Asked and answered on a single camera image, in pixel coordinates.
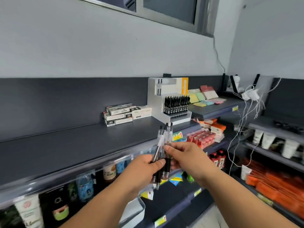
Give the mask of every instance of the bundle of pens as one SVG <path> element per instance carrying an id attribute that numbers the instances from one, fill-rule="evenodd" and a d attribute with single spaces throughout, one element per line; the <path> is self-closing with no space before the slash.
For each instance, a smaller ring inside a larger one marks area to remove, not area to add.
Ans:
<path id="1" fill-rule="evenodd" d="M 184 115 L 188 111 L 189 96 L 170 96 L 165 98 L 164 114 L 171 117 Z"/>
<path id="2" fill-rule="evenodd" d="M 168 123 L 166 124 L 166 127 L 162 129 L 162 127 L 158 130 L 158 144 L 155 151 L 155 154 L 153 156 L 152 162 L 156 162 L 160 160 L 161 158 L 164 158 L 166 160 L 166 164 L 161 168 L 159 171 L 157 171 L 153 175 L 153 183 L 156 184 L 156 189 L 159 189 L 161 180 L 167 180 L 169 178 L 170 168 L 171 168 L 171 156 L 165 153 L 164 151 L 164 145 L 169 145 L 172 142 L 173 138 L 173 123 L 171 122 L 171 125 L 168 126 Z"/>

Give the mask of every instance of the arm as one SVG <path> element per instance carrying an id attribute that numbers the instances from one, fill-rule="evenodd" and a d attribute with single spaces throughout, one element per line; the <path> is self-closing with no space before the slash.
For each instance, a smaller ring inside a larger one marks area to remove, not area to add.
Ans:
<path id="1" fill-rule="evenodd" d="M 172 169 L 184 169 L 210 192 L 230 228 L 298 227 L 217 168 L 196 144 L 179 142 L 172 146 L 165 146 L 174 158 Z"/>
<path id="2" fill-rule="evenodd" d="M 149 164 L 151 160 L 150 154 L 136 157 L 112 184 L 60 228 L 118 227 L 128 202 L 137 197 L 139 191 L 150 183 L 152 175 L 165 164 L 164 159 Z"/>

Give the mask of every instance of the hand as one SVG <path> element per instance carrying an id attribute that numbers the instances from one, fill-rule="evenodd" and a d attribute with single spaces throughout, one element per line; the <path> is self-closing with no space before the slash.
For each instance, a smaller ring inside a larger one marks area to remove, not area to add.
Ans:
<path id="1" fill-rule="evenodd" d="M 164 159 L 161 159 L 149 164 L 152 158 L 151 154 L 137 156 L 115 180 L 129 191 L 132 199 L 137 197 L 139 191 L 151 182 L 153 174 L 166 163 Z"/>
<path id="2" fill-rule="evenodd" d="M 173 157 L 172 170 L 185 170 L 203 187 L 206 187 L 206 182 L 218 173 L 219 168 L 195 143 L 173 142 L 171 146 L 164 146 L 164 149 Z"/>

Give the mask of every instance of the red logo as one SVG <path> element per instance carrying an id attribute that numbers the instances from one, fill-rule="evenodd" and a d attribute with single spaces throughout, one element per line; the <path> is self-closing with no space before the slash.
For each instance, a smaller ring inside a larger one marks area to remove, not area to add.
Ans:
<path id="1" fill-rule="evenodd" d="M 28 208 L 28 207 L 30 207 L 30 206 L 31 206 L 31 202 L 30 202 L 30 201 L 25 202 L 25 203 L 23 204 L 23 207 L 24 207 L 24 208 Z"/>

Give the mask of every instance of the white wall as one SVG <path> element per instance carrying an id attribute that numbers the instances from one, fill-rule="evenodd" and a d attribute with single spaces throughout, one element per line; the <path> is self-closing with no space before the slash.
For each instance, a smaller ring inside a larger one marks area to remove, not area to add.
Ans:
<path id="1" fill-rule="evenodd" d="M 228 73 L 304 79 L 304 0 L 245 0 Z"/>
<path id="2" fill-rule="evenodd" d="M 242 0 L 220 0 L 227 67 Z M 0 0 L 0 77 L 220 75 L 212 39 L 79 0 Z"/>

